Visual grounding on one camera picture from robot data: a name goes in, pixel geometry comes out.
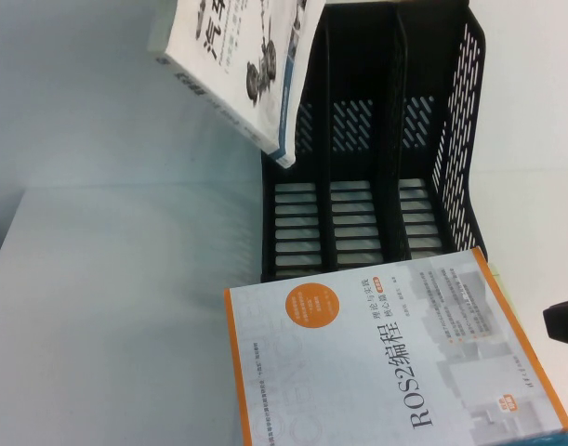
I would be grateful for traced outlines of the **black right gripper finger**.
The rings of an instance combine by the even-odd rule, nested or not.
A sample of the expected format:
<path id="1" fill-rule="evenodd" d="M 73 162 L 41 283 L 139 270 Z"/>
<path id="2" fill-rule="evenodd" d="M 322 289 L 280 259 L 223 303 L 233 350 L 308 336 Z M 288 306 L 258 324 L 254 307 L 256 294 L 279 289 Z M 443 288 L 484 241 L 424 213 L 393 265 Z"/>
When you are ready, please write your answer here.
<path id="1" fill-rule="evenodd" d="M 568 301 L 543 310 L 548 337 L 568 344 Z"/>

